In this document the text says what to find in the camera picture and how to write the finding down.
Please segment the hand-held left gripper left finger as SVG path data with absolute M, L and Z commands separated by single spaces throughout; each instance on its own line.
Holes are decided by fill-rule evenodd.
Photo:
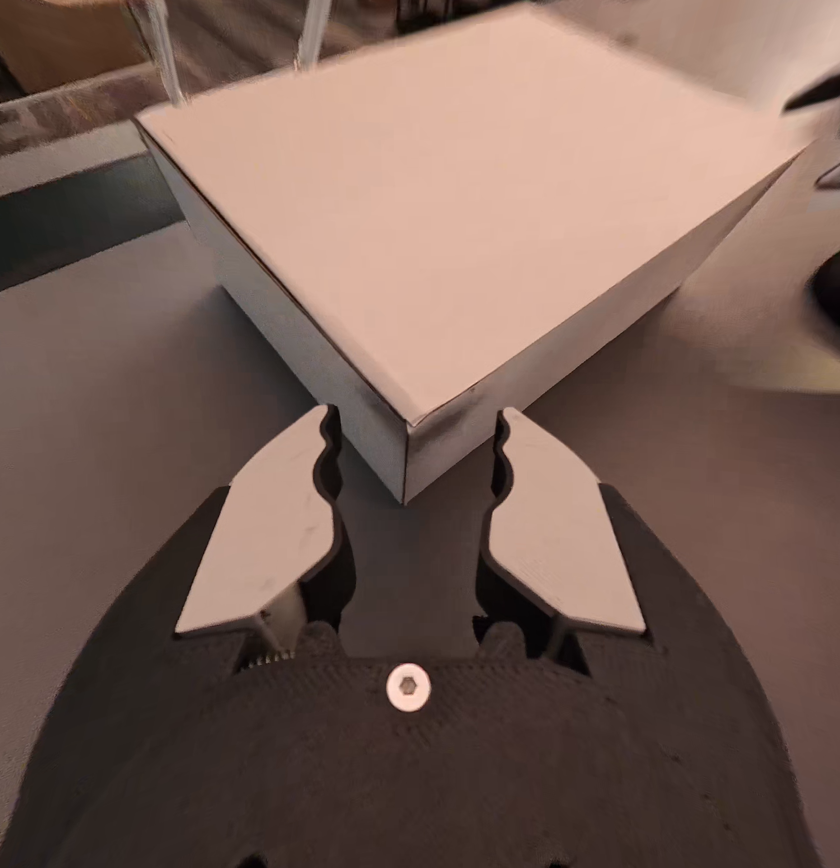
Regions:
M 245 630 L 293 653 L 308 624 L 339 631 L 357 585 L 338 509 L 341 446 L 338 408 L 315 406 L 233 477 L 177 636 Z

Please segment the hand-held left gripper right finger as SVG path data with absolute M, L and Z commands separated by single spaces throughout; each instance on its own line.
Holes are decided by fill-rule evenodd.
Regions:
M 601 483 L 582 458 L 506 407 L 493 436 L 491 488 L 475 580 L 479 641 L 512 623 L 529 658 L 578 658 L 578 633 L 646 636 Z

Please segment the white cardboard box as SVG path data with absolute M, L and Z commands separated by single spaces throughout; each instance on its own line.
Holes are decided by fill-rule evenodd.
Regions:
M 402 505 L 680 288 L 811 141 L 531 4 L 136 123 L 219 285 Z

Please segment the clear acrylic sign stand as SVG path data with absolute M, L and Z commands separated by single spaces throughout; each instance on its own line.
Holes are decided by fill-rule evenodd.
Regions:
M 133 22 L 143 49 L 154 62 L 169 103 L 175 108 L 184 107 L 187 98 L 179 80 L 166 2 L 121 1 L 119 6 Z M 293 57 L 295 71 L 306 71 L 317 64 L 331 8 L 331 1 L 307 2 L 303 29 Z

